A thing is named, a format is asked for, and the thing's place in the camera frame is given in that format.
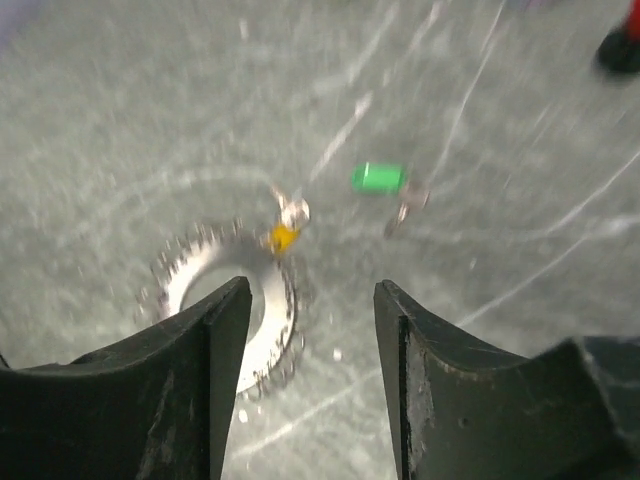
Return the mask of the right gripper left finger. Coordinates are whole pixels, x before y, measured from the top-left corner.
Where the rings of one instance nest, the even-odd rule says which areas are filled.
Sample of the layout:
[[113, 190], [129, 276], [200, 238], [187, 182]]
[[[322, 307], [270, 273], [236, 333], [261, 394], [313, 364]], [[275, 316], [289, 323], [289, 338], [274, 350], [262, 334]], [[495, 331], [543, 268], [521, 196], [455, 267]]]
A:
[[67, 365], [1, 371], [5, 479], [217, 479], [235, 398], [206, 401], [181, 368], [144, 367], [139, 333]]

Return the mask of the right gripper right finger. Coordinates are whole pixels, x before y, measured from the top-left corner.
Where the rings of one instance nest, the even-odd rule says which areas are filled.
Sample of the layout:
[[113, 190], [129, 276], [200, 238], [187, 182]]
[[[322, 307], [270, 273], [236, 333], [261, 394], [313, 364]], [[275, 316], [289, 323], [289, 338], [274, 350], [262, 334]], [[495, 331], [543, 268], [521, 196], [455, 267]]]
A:
[[389, 280], [374, 315], [401, 479], [626, 479], [630, 342], [566, 339], [532, 358], [482, 341]]

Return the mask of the green tagged key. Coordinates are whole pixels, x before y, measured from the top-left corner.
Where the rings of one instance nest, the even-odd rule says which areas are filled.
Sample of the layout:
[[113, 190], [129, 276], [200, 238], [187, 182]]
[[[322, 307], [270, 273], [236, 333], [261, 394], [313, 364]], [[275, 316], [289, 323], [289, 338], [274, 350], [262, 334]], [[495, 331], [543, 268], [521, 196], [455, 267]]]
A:
[[359, 193], [392, 195], [398, 199], [397, 213], [384, 229], [386, 238], [393, 236], [412, 211], [422, 210], [430, 196], [425, 184], [412, 180], [406, 168], [398, 164], [357, 165], [351, 173], [351, 187]]

